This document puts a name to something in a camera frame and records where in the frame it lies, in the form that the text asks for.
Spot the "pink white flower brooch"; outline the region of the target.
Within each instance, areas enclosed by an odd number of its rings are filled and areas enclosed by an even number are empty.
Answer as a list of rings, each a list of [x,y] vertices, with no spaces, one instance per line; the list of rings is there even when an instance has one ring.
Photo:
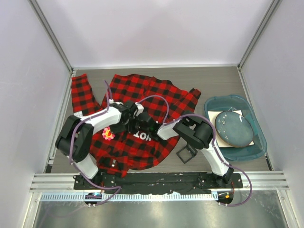
[[[115,138],[115,134],[112,133],[110,127],[106,127],[103,129],[102,136],[105,140],[111,141]]]

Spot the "red black plaid shirt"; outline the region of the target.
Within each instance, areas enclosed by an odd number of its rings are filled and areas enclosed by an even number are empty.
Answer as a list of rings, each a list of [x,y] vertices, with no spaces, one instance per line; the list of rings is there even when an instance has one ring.
[[[181,90],[169,80],[132,74],[115,75],[110,83],[113,99],[125,103],[140,102],[153,120],[170,122],[184,111],[194,112],[200,98],[198,89]],[[98,103],[86,74],[74,77],[71,85],[74,113],[87,116],[106,108],[104,98]],[[118,133],[112,140],[103,137],[103,131],[94,134],[90,154],[96,165],[108,174],[125,176],[129,170],[145,170],[160,164],[177,145],[179,137],[156,141],[147,133]]]

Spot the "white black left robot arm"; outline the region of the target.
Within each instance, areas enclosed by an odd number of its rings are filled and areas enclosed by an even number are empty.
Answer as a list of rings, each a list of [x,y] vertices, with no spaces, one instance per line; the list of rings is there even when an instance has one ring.
[[[97,175],[98,167],[89,154],[93,135],[111,125],[126,131],[131,120],[143,110],[144,107],[138,102],[123,104],[111,100],[105,109],[94,114],[81,118],[71,115],[65,121],[55,147],[85,176],[85,185],[95,190],[101,184],[101,177]]]

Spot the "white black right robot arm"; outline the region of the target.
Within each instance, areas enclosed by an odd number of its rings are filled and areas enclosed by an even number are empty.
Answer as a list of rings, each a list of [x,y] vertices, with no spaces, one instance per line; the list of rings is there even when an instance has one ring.
[[[217,186],[224,188],[232,182],[234,169],[222,155],[216,142],[214,126],[207,118],[186,111],[177,119],[160,124],[147,112],[143,112],[131,119],[128,130],[132,133],[142,131],[159,142],[178,136],[191,148],[204,154]]]

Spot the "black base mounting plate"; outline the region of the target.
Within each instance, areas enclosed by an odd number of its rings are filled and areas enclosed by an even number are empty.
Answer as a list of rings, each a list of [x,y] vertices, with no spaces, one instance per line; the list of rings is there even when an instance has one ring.
[[[162,195],[173,192],[199,194],[209,193],[211,189],[243,187],[239,173],[233,173],[228,184],[224,184],[216,175],[207,172],[128,173],[125,177],[99,173],[92,182],[104,188],[121,186],[120,194],[142,195]]]

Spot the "teal plastic bin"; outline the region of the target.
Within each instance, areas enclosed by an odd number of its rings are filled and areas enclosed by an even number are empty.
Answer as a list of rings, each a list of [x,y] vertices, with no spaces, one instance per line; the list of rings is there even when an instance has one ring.
[[[214,96],[205,102],[204,111],[226,160],[250,161],[266,153],[266,139],[246,98]]]

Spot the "small black square frame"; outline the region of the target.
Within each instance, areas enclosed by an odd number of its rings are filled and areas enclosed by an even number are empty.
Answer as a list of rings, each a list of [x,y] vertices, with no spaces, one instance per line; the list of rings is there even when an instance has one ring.
[[[192,160],[197,155],[197,153],[198,151],[195,148],[189,144],[186,144],[183,148],[176,152],[176,155],[183,164],[186,164]]]

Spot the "aluminium front rail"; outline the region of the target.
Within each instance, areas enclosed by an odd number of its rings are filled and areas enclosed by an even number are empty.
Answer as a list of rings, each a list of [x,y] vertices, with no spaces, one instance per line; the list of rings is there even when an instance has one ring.
[[[287,190],[285,175],[281,171],[235,172],[229,184],[217,183],[207,172],[155,172],[129,173],[124,178],[101,174],[97,178],[101,190],[112,193],[121,187],[121,194],[198,194],[207,191],[232,190]],[[74,174],[35,174],[31,192],[72,192],[99,190],[84,177]]]

